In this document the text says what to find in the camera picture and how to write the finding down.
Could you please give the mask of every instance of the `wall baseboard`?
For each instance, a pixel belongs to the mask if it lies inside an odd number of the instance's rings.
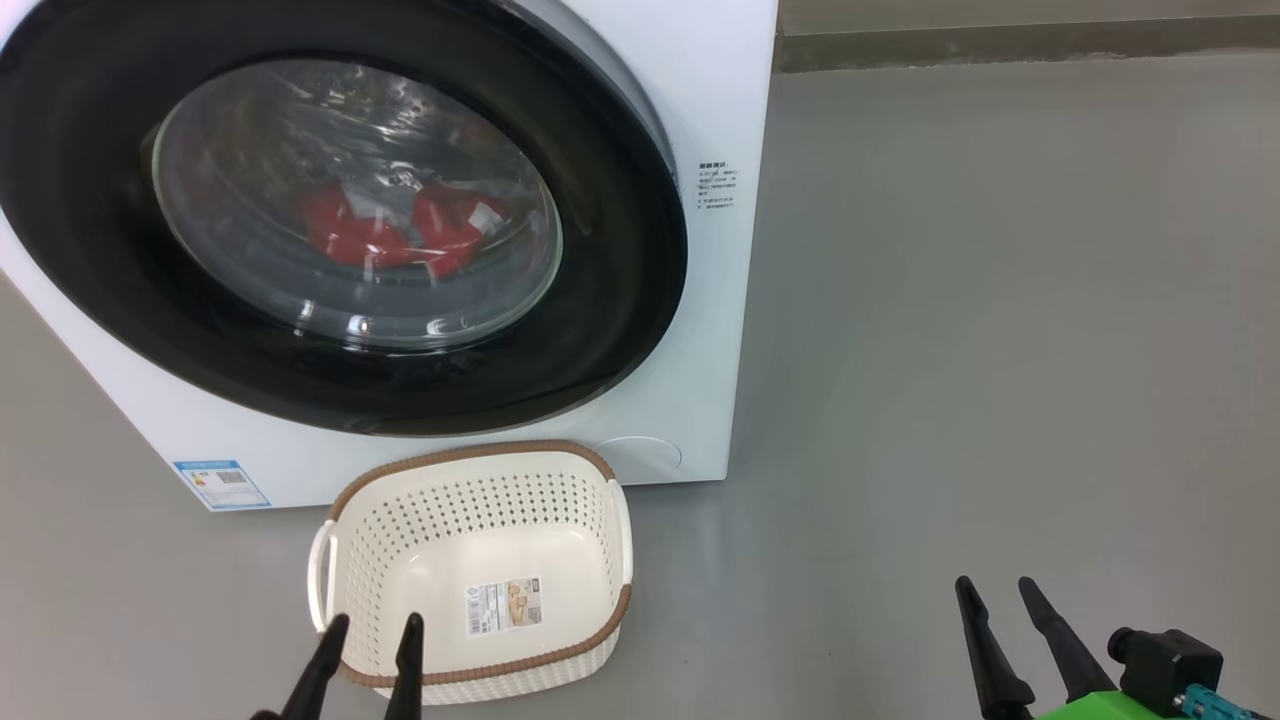
[[[1280,50],[1280,14],[780,35],[774,70],[1167,58]]]

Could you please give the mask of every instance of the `sticker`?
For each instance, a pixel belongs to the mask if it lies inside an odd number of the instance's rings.
[[[698,209],[732,208],[737,190],[737,170],[728,163],[698,163]]]
[[[521,578],[467,588],[467,637],[543,624],[543,583]]]
[[[207,460],[204,462],[174,462],[182,477],[210,510],[244,510],[270,507],[262,491],[257,489],[248,473],[234,460]]]

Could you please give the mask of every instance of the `energy label sticker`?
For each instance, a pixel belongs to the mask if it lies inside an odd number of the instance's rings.
[[[200,462],[174,462],[196,495],[210,510],[247,510],[270,507],[266,496],[257,489],[248,473],[234,460],[205,460]]]

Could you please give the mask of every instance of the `glass door window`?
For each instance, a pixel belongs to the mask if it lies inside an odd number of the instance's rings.
[[[150,149],[174,236],[297,331],[457,347],[556,277],[559,217],[502,131],[448,95],[353,63],[278,60],[188,95]]]

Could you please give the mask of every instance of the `brown basket rim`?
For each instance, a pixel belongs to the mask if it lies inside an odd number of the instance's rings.
[[[590,461],[595,468],[604,475],[605,479],[617,479],[613,475],[613,469],[609,464],[604,461],[598,454],[588,447],[584,447],[576,442],[562,441],[562,439],[541,439],[541,441],[520,441],[520,442],[498,442],[489,445],[476,445],[470,447],[458,447],[453,450],[442,450],[439,452],[430,452],[428,455],[419,455],[417,457],[410,457],[406,460],[397,460],[396,462],[388,462],[385,465],[379,465],[372,470],[356,478],[334,501],[333,506],[329,509],[329,520],[334,523],[342,516],[342,511],[346,510],[347,503],[355,497],[357,492],[364,489],[366,486],[372,483],[379,478],[385,478],[387,475],[394,475],[396,473],[402,473],[404,470],[413,470],[417,468],[426,468],[429,465],[442,465],[444,462],[453,462],[454,460],[470,460],[474,457],[486,457],[490,455],[512,455],[518,452],[570,452]],[[472,667],[467,670],[451,670],[448,673],[424,673],[422,684],[424,685],[445,685],[449,683],[466,683],[470,680],[483,680],[486,678],[497,678],[500,675],[509,675],[512,673],[520,673],[522,670],[532,670],[534,667],[543,667],[545,665],[552,665],[562,660],[568,660],[579,655],[590,652],[595,650],[600,643],[607,641],[618,625],[622,624],[622,616],[627,612],[627,606],[631,605],[631,584],[627,583],[622,585],[618,591],[618,602],[613,606],[613,612],[604,625],[596,630],[591,637],[582,642],[573,643],[568,647],[561,650],[554,650],[550,652],[544,652],[541,655],[535,655],[532,657],[525,657],[521,660],[512,660],[511,662],[500,662],[498,665],[485,665],[481,667]],[[357,685],[364,685],[366,688],[393,688],[396,687],[396,675],[370,675],[367,673],[361,673],[347,665],[343,660],[338,671],[342,676],[347,678]]]

